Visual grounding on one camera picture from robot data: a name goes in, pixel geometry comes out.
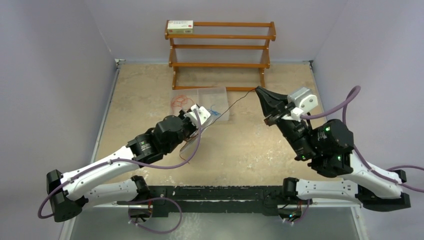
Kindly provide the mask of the white plastic cable spool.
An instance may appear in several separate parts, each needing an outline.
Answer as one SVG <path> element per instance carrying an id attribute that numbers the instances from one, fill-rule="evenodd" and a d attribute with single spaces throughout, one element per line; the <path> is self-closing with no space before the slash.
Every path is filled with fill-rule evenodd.
<path id="1" fill-rule="evenodd" d="M 190 161 L 197 153 L 200 147 L 200 140 L 202 138 L 203 133 L 206 131 L 208 127 L 214 124 L 212 121 L 208 126 L 202 129 L 198 129 L 194 136 L 189 138 L 183 147 L 179 150 L 178 156 L 181 160 L 188 162 Z"/>

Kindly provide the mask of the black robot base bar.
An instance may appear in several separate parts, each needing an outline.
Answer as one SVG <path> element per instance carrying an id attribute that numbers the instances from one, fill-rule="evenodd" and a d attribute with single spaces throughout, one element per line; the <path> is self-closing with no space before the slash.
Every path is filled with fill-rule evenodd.
<path id="1" fill-rule="evenodd" d="M 278 216 L 284 215 L 289 205 L 298 209 L 311 203 L 297 197 L 293 178 L 284 180 L 283 185 L 256 186 L 148 186 L 142 177 L 134 180 L 137 195 L 126 204 L 146 205 L 154 218 L 178 212 Z"/>

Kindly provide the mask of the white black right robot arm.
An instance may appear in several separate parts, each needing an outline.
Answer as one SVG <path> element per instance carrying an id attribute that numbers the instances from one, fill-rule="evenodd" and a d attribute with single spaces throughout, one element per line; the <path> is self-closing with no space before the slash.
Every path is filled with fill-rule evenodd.
<path id="1" fill-rule="evenodd" d="M 355 150 L 354 134 L 340 119 L 330 119 L 312 128 L 310 114 L 319 101 L 307 87 L 285 95 L 262 86 L 255 88 L 264 122 L 277 126 L 295 152 L 296 161 L 307 165 L 324 181 L 287 177 L 280 196 L 288 204 L 312 199 L 344 200 L 376 212 L 391 212 L 411 207 L 403 191 L 403 170 L 385 170 L 361 159 Z"/>

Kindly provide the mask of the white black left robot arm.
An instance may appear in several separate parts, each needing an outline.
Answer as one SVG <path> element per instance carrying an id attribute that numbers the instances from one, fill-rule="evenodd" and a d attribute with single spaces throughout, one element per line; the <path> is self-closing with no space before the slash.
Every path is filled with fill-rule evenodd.
<path id="1" fill-rule="evenodd" d="M 97 205 L 116 201 L 146 203 L 149 188 L 143 177 L 110 184 L 107 181 L 143 167 L 160 169 L 157 161 L 181 143 L 198 140 L 210 120 L 209 111 L 195 104 L 188 111 L 166 116 L 155 127 L 96 162 L 70 172 L 50 171 L 46 175 L 47 197 L 38 209 L 38 217 L 60 223 Z"/>

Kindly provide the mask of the clear plastic divided tray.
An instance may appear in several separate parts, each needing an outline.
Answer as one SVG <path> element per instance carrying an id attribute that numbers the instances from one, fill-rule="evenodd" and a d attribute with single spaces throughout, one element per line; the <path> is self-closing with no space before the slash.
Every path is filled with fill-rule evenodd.
<path id="1" fill-rule="evenodd" d="M 229 101 L 225 87 L 206 87 L 171 90 L 169 107 L 172 115 L 180 110 L 187 111 L 194 104 L 205 107 L 213 120 L 228 121 L 230 118 Z"/>

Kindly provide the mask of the orange wooden shelf rack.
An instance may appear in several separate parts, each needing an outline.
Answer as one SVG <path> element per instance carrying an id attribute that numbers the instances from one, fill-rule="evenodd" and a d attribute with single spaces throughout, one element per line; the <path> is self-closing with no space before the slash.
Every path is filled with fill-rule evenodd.
<path id="1" fill-rule="evenodd" d="M 270 22 L 194 21 L 193 34 L 168 34 L 168 66 L 172 68 L 173 90 L 193 89 L 179 85 L 182 68 L 256 69 L 259 85 L 266 86 L 265 70 L 271 66 L 270 43 L 277 38 L 276 26 Z"/>

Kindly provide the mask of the white cardboard box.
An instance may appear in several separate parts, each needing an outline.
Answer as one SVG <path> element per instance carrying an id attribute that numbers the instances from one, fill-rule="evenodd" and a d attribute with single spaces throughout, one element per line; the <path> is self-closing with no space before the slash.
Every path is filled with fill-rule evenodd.
<path id="1" fill-rule="evenodd" d="M 193 20 L 169 20 L 167 22 L 166 32 L 169 35 L 193 34 L 194 21 Z"/>

